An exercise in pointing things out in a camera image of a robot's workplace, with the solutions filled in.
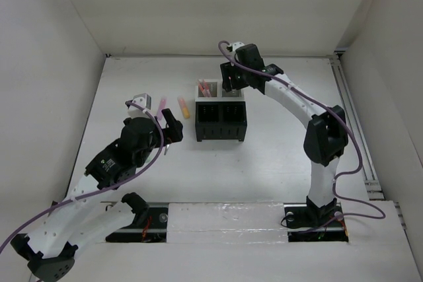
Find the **red pen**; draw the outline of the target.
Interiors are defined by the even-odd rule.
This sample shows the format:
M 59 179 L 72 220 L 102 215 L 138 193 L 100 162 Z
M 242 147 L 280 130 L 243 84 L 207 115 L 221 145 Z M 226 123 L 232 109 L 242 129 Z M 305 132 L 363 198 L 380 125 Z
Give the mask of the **red pen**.
M 200 92 L 202 93 L 202 95 L 204 97 L 207 97 L 208 96 L 207 92 L 206 92 L 205 88 L 202 86 L 201 82 L 197 81 L 197 84 L 198 84 L 198 88 L 200 89 Z
M 202 85 L 203 85 L 203 89 L 204 89 L 204 96 L 211 98 L 212 94 L 211 94 L 208 82 L 203 79 Z

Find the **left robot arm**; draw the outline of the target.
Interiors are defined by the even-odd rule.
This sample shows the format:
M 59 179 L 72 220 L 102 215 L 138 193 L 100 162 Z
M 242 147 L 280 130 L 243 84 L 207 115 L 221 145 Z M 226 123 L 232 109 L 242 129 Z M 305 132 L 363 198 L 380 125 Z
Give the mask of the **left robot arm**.
M 168 108 L 162 114 L 165 127 L 145 108 L 139 110 L 138 117 L 126 118 L 120 137 L 88 163 L 63 201 L 43 213 L 46 219 L 40 227 L 12 237 L 11 246 L 40 281 L 59 281 L 87 246 L 122 227 L 148 222 L 149 205 L 135 192 L 123 195 L 98 217 L 86 218 L 114 190 L 147 170 L 152 165 L 148 161 L 152 152 L 159 154 L 164 147 L 182 141 L 182 123 Z

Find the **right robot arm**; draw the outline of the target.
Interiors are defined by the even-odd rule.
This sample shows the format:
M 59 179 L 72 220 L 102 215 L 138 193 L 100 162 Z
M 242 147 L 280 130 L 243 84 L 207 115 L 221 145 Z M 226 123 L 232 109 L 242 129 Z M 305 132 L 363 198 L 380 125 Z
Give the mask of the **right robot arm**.
M 265 64 L 254 44 L 222 40 L 218 48 L 227 59 L 220 66 L 225 91 L 256 89 L 283 106 L 305 128 L 303 150 L 311 162 L 311 185 L 300 220 L 303 227 L 327 222 L 336 209 L 336 173 L 349 142 L 345 111 L 315 100 L 280 67 Z

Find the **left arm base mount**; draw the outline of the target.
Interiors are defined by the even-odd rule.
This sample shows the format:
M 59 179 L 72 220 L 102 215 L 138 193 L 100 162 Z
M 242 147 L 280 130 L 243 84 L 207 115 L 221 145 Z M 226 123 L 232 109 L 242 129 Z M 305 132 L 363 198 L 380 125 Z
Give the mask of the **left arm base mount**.
M 135 192 L 122 198 L 130 207 L 143 211 L 144 216 L 137 216 L 126 227 L 109 234 L 105 241 L 109 243 L 164 243 L 167 241 L 167 223 L 169 219 L 168 203 L 147 203 Z

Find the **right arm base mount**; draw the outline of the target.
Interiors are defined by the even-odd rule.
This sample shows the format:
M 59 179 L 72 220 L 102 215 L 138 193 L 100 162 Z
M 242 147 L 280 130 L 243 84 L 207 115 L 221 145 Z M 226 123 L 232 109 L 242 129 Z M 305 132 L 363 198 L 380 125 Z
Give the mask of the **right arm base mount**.
M 289 203 L 284 205 L 280 224 L 288 231 L 288 242 L 348 242 L 345 222 L 334 220 L 341 212 L 339 203 L 323 216 L 317 216 L 306 203 Z

